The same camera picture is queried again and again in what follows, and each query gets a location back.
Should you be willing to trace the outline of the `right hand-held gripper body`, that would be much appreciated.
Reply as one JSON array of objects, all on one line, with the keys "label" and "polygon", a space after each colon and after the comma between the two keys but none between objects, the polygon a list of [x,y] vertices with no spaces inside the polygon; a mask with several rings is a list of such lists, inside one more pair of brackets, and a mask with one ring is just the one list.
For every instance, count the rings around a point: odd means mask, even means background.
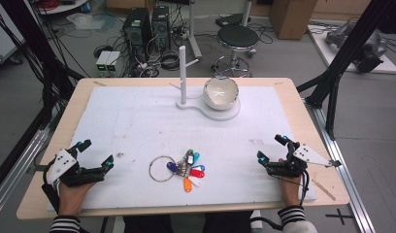
[{"label": "right hand-held gripper body", "polygon": [[325,167],[342,165],[339,160],[324,158],[306,144],[287,142],[284,145],[288,149],[284,162],[270,162],[265,158],[265,169],[270,176],[297,178],[306,171],[309,163]]}]

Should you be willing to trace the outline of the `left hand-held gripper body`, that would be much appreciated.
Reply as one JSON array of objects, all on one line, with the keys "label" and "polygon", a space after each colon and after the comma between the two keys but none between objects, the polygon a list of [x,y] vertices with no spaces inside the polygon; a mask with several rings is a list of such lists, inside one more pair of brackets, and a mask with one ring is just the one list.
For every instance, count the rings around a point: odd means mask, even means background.
[{"label": "left hand-held gripper body", "polygon": [[103,181],[106,175],[105,169],[81,167],[77,160],[78,152],[77,149],[60,150],[55,156],[47,183],[54,184],[56,181],[61,181],[72,187]]}]

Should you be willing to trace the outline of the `person's left hand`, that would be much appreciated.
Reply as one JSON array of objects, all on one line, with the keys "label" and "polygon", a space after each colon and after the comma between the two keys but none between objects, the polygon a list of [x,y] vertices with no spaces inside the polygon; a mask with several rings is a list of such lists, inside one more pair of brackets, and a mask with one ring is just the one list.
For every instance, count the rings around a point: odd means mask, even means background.
[{"label": "person's left hand", "polygon": [[80,186],[69,187],[64,183],[59,184],[59,211],[60,216],[78,216],[87,192],[94,186],[88,183]]}]

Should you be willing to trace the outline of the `person's right hand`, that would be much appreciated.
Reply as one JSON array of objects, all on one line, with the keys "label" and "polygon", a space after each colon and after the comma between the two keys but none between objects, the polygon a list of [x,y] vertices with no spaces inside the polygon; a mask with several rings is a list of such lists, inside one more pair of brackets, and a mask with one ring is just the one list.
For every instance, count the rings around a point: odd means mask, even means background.
[{"label": "person's right hand", "polygon": [[281,199],[285,207],[298,206],[300,204],[298,196],[300,183],[300,177],[280,177]]}]

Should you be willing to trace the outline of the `white power supply box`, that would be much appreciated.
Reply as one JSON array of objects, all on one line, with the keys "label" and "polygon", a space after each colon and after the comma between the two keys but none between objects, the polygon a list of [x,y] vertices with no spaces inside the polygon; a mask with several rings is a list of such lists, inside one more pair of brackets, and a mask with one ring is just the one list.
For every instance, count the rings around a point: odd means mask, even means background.
[{"label": "white power supply box", "polygon": [[100,53],[100,55],[99,55],[99,57],[98,57],[98,59],[97,59],[97,61],[95,63],[95,65],[97,67],[97,70],[100,73],[105,73],[107,71],[106,65],[107,65],[108,59],[110,57],[110,54],[111,53],[109,51],[107,51],[107,50],[103,50]]},{"label": "white power supply box", "polygon": [[106,67],[109,72],[116,72],[119,68],[120,61],[120,52],[119,51],[111,51],[109,58],[106,62]]}]

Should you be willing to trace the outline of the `white floor platform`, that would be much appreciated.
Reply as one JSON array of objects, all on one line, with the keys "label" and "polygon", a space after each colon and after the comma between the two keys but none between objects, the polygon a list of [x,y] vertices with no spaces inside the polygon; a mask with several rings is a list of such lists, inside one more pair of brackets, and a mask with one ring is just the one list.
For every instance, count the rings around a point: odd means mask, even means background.
[{"label": "white floor platform", "polygon": [[[329,66],[339,51],[335,45],[328,45],[325,43],[325,38],[329,32],[329,28],[326,26],[310,24],[308,29],[324,63],[326,66]],[[396,74],[395,64],[385,54],[382,55],[380,59],[382,60],[382,63],[371,71],[372,74]]]}]

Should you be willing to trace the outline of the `black round stool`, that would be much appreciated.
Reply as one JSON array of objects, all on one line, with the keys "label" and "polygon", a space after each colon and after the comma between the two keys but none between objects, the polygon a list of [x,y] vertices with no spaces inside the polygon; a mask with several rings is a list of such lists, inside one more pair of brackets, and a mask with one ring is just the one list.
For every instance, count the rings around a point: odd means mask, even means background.
[{"label": "black round stool", "polygon": [[238,56],[239,52],[249,52],[258,44],[258,35],[242,25],[227,25],[216,35],[217,42],[231,51],[221,56],[212,66],[216,77],[243,78],[249,75],[249,64]]}]

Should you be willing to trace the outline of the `cardboard box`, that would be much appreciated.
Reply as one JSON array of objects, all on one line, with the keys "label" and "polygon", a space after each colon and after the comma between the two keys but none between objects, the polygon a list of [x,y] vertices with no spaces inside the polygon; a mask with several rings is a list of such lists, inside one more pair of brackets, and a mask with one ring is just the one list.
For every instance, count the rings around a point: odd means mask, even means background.
[{"label": "cardboard box", "polygon": [[274,0],[269,20],[281,40],[301,40],[318,0]]}]

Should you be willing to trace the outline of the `clear plastic sheet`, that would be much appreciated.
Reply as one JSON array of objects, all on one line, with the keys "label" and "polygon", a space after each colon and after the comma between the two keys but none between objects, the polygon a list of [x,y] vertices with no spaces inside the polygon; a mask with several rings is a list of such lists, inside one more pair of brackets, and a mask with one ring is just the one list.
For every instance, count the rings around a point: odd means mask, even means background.
[{"label": "clear plastic sheet", "polygon": [[110,15],[88,15],[82,13],[72,14],[66,17],[75,25],[76,30],[101,30],[106,31],[116,24],[116,18]]}]

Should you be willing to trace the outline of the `grey robot equipment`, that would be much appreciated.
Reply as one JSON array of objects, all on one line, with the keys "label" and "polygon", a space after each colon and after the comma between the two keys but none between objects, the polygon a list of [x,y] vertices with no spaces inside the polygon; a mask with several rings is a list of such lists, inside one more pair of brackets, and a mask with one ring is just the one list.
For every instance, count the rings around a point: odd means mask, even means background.
[{"label": "grey robot equipment", "polygon": [[[334,44],[339,49],[347,40],[355,24],[355,21],[348,21],[336,30],[328,32],[325,43],[327,45]],[[386,51],[386,41],[378,33],[373,32],[359,50],[358,55],[352,60],[352,63],[359,72],[370,73],[382,63],[380,57],[384,55]]]}]

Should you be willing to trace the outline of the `black computer tower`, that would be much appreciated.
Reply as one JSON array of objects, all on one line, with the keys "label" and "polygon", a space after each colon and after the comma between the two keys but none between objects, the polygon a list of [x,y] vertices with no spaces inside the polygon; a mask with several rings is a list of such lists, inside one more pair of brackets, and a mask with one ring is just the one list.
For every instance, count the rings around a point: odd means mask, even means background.
[{"label": "black computer tower", "polygon": [[131,8],[122,26],[123,35],[129,53],[136,55],[140,61],[149,60],[148,43],[152,39],[147,8]]},{"label": "black computer tower", "polygon": [[155,6],[152,11],[151,23],[155,38],[155,50],[168,50],[170,48],[169,7]]}]

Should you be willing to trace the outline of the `flat black case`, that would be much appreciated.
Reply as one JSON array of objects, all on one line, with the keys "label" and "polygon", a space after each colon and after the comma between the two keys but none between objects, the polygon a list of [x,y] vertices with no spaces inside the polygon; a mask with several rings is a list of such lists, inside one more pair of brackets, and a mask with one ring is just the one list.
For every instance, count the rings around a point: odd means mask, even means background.
[{"label": "flat black case", "polygon": [[243,24],[243,15],[242,14],[234,14],[227,17],[219,17],[215,20],[215,23],[220,26],[226,25],[242,25]]}]

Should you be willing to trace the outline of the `round white tabletop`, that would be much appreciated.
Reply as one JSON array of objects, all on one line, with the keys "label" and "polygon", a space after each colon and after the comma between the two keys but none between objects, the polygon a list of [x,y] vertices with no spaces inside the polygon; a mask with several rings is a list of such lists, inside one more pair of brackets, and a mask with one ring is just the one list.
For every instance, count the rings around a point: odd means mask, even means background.
[{"label": "round white tabletop", "polygon": [[89,0],[76,0],[76,2],[73,5],[59,5],[56,8],[49,10],[39,9],[39,12],[41,15],[53,15],[53,14],[63,13],[80,8],[81,6],[87,4],[88,1]]}]

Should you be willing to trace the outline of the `white table leg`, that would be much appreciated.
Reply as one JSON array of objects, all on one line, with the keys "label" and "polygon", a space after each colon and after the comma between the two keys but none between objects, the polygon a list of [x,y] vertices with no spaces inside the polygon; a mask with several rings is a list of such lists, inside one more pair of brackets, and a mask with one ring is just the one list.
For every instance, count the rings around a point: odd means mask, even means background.
[{"label": "white table leg", "polygon": [[198,60],[202,58],[202,52],[198,46],[198,43],[195,39],[195,0],[188,0],[188,32],[187,32],[187,39],[194,54],[194,57]]}]

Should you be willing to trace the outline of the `white stand with post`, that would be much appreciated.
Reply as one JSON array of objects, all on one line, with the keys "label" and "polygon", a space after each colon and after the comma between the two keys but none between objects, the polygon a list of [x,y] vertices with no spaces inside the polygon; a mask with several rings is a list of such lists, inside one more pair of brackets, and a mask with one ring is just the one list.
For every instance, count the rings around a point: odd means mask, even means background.
[{"label": "white stand with post", "polygon": [[241,102],[239,100],[239,96],[237,98],[237,101],[235,105],[225,111],[217,111],[211,107],[209,107],[204,100],[203,96],[203,89],[204,85],[202,88],[202,93],[197,96],[197,97],[188,97],[187,96],[187,78],[186,78],[186,68],[189,67],[192,64],[197,63],[198,60],[194,59],[193,61],[186,62],[186,52],[185,52],[185,46],[180,46],[179,47],[179,63],[180,63],[180,81],[181,85],[176,86],[174,85],[175,88],[177,88],[181,92],[181,98],[176,102],[176,105],[179,109],[181,110],[195,110],[201,113],[204,117],[209,118],[211,120],[215,121],[226,121],[233,119],[236,117],[241,109]]}]

